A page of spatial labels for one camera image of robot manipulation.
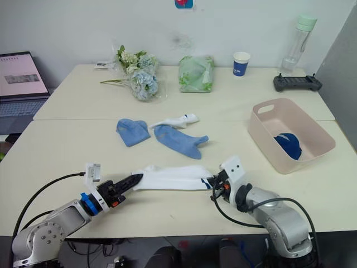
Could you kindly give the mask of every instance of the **white cloth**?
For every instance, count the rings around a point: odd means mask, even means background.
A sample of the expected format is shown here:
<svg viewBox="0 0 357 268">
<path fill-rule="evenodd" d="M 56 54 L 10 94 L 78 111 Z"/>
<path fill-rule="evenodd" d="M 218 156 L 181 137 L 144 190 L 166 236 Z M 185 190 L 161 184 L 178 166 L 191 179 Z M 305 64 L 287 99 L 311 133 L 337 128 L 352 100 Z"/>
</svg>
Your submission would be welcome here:
<svg viewBox="0 0 357 268">
<path fill-rule="evenodd" d="M 211 189 L 207 178 L 213 177 L 203 166 L 168 167 L 161 169 L 148 166 L 143 170 L 132 172 L 143 174 L 141 181 L 133 190 L 208 190 Z"/>
<path fill-rule="evenodd" d="M 199 121 L 199 118 L 197 116 L 195 116 L 193 113 L 188 113 L 188 114 L 185 114 L 184 116 L 181 116 L 179 118 L 169 118 L 169 119 L 165 119 L 163 121 L 157 122 L 157 123 L 149 126 L 149 128 L 153 129 L 159 125 L 168 125 L 168 126 L 172 126 L 174 128 L 186 128 L 187 123 L 196 123 L 198 121 Z"/>
</svg>

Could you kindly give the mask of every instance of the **blue cloth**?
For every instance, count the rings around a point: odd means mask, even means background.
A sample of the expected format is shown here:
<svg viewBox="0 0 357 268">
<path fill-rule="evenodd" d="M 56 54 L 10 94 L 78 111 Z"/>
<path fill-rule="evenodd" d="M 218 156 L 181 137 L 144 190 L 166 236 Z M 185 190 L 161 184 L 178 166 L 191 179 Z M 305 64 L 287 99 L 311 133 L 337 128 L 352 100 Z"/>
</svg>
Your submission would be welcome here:
<svg viewBox="0 0 357 268">
<path fill-rule="evenodd" d="M 297 137 L 291 133 L 281 133 L 275 137 L 284 151 L 293 159 L 298 160 L 301 156 L 300 143 Z"/>
<path fill-rule="evenodd" d="M 167 125 L 155 127 L 154 134 L 160 143 L 194 159 L 201 159 L 201 153 L 197 145 L 208 141 L 207 136 L 191 137 Z"/>
<path fill-rule="evenodd" d="M 131 147 L 150 138 L 147 124 L 144 121 L 120 119 L 117 124 L 117 132 L 127 147 Z"/>
</svg>

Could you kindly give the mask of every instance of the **laptop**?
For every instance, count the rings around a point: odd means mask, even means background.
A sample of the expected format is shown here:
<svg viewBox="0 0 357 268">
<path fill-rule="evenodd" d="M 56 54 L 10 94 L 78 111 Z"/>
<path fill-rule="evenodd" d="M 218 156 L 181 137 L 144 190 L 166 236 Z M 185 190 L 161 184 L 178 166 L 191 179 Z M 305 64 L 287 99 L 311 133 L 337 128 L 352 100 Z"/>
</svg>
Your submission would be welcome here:
<svg viewBox="0 0 357 268">
<path fill-rule="evenodd" d="M 49 96 L 30 52 L 0 55 L 0 135 L 22 133 Z"/>
</svg>

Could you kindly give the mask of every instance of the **laptop screen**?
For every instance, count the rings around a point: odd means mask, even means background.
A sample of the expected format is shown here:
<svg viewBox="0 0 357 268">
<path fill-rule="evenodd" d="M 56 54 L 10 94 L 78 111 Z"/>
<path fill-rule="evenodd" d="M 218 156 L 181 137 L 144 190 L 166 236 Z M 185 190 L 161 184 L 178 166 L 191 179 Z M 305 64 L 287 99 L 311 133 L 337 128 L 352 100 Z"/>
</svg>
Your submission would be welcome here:
<svg viewBox="0 0 357 268">
<path fill-rule="evenodd" d="M 30 52 L 0 55 L 0 98 L 47 92 Z"/>
</svg>

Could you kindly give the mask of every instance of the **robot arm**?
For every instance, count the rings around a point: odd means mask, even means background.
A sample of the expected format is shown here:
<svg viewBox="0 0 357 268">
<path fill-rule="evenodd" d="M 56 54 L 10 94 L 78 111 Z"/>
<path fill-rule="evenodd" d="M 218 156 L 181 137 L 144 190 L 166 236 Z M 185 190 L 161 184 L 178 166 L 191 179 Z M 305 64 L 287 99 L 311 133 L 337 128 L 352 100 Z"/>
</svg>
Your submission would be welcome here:
<svg viewBox="0 0 357 268">
<path fill-rule="evenodd" d="M 123 202 L 122 194 L 137 185 L 143 176 L 131 175 L 116 184 L 108 180 L 95 187 L 93 182 L 99 181 L 99 174 L 100 165 L 87 164 L 84 179 L 91 193 L 82 193 L 81 200 L 75 199 L 56 209 L 42 222 L 22 230 L 15 237 L 12 251 L 17 260 L 13 267 L 60 267 L 55 260 L 64 239 L 88 224 L 92 216 Z"/>
<path fill-rule="evenodd" d="M 220 165 L 222 171 L 215 179 L 219 181 L 219 196 L 241 212 L 248 212 L 266 228 L 278 254 L 294 259 L 308 255 L 312 242 L 306 221 L 284 202 L 271 202 L 249 211 L 252 206 L 279 195 L 245 184 L 245 174 L 237 156 Z"/>
</svg>

